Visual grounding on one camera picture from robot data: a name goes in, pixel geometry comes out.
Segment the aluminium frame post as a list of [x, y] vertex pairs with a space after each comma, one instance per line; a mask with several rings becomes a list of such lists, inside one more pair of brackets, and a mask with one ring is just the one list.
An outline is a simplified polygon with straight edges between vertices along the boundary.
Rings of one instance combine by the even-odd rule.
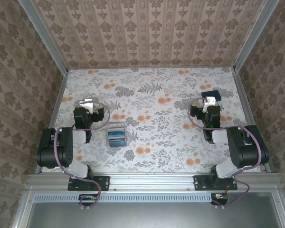
[[242, 68], [244, 62], [249, 56], [252, 48], [256, 44], [259, 36], [261, 35], [263, 29], [265, 28], [267, 22], [269, 21], [271, 15], [273, 14], [275, 8], [277, 7], [279, 0], [266, 0], [239, 55], [233, 65], [234, 71], [238, 73]]
[[52, 56], [62, 76], [66, 76], [68, 72], [68, 67], [59, 52], [58, 46], [55, 44], [54, 39], [51, 37], [50, 32], [46, 28], [45, 23], [42, 21], [33, 3], [31, 2], [31, 0], [19, 0], [19, 2], [23, 7], [25, 13], [27, 14], [28, 18], [32, 22], [35, 30], [42, 39], [43, 43], [45, 44], [50, 55]]

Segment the clear acrylic card stand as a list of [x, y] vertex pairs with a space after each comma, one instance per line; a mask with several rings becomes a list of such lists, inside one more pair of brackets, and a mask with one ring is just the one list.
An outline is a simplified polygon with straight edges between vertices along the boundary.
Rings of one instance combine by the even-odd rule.
[[109, 146], [109, 140], [108, 140], [108, 129], [109, 128], [125, 128], [125, 141], [127, 142], [127, 136], [126, 136], [126, 125], [125, 125], [125, 122], [110, 122], [108, 123], [107, 125], [107, 128], [106, 128], [106, 142], [107, 142], [107, 145]]

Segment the small black electronics board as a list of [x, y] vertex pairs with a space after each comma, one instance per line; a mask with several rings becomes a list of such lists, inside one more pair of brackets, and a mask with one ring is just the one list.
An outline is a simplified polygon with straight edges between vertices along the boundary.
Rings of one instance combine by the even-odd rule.
[[212, 193], [211, 204], [214, 206], [226, 205], [228, 201], [227, 193]]
[[92, 204], [96, 201], [97, 194], [79, 194], [78, 200], [84, 204]]

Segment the long aluminium base rail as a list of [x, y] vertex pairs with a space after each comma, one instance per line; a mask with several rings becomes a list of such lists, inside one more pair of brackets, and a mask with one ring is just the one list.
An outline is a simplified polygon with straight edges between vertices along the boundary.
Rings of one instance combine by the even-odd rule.
[[[96, 173], [109, 176], [109, 192], [193, 192], [197, 176], [203, 173]], [[250, 186], [251, 192], [270, 192], [282, 187], [276, 173], [241, 173], [236, 176], [237, 192]], [[69, 177], [59, 172], [46, 172], [28, 176], [25, 188], [35, 192], [67, 191]]]

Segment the blue leather card holder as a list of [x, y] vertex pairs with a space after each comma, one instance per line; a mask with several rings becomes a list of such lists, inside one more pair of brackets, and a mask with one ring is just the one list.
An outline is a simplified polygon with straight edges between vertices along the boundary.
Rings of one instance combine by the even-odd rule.
[[203, 98], [206, 98], [208, 96], [215, 97], [216, 101], [219, 102], [221, 101], [221, 95], [218, 90], [212, 90], [212, 91], [206, 91], [206, 92], [201, 92], [201, 96]]

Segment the aluminium table side rail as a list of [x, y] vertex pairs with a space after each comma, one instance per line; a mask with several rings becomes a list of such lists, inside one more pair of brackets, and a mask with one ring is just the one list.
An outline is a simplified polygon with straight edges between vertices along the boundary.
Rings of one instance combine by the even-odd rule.
[[239, 99], [241, 101], [241, 105], [242, 105], [242, 109], [243, 109], [243, 112], [245, 115], [246, 123], [248, 125], [255, 125], [256, 122], [254, 120], [253, 113], [251, 111], [250, 104], [249, 104], [247, 94], [245, 92], [240, 74], [234, 68], [231, 68], [231, 71], [232, 71], [232, 75], [234, 78], [235, 85], [237, 87], [237, 92], [238, 92]]
[[62, 77], [62, 81], [61, 81], [61, 85], [59, 88], [59, 92], [57, 94], [57, 98], [56, 98], [56, 102], [53, 108], [53, 112], [49, 121], [49, 125], [48, 128], [54, 128], [55, 127], [55, 123], [56, 123], [56, 119], [57, 119], [57, 115], [59, 112], [59, 108], [60, 108], [60, 104], [63, 98], [63, 94], [65, 91], [65, 88], [67, 86], [67, 81], [68, 81], [68, 71], [66, 72], [66, 74], [63, 75]]

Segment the grey metal panel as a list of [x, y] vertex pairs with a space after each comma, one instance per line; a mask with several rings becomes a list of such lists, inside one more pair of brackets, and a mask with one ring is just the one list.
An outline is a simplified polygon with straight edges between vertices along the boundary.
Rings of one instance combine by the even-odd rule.
[[269, 201], [215, 208], [209, 203], [37, 203], [27, 228], [282, 228]]

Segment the aluminium table end rail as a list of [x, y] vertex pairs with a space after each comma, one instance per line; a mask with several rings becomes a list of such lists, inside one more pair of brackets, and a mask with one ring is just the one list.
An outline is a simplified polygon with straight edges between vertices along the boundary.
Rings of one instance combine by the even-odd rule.
[[234, 68], [232, 65], [222, 65], [222, 66], [120, 66], [120, 67], [85, 67], [85, 68], [69, 68], [70, 70], [117, 70], [117, 69], [160, 69], [160, 68], [172, 68], [172, 69], [181, 69], [181, 68]]

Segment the floral patterned table cover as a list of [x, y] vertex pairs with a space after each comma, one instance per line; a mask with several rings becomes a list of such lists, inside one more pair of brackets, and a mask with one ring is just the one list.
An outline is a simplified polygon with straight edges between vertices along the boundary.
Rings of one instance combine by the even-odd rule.
[[208, 172], [229, 149], [206, 142], [187, 108], [212, 90], [222, 97], [221, 125], [245, 125], [231, 68], [70, 70], [55, 126], [72, 126], [79, 102], [93, 99], [108, 106], [106, 119], [125, 122], [127, 131], [127, 146], [110, 148], [107, 125], [94, 123], [91, 142], [74, 147], [74, 157], [94, 172]]

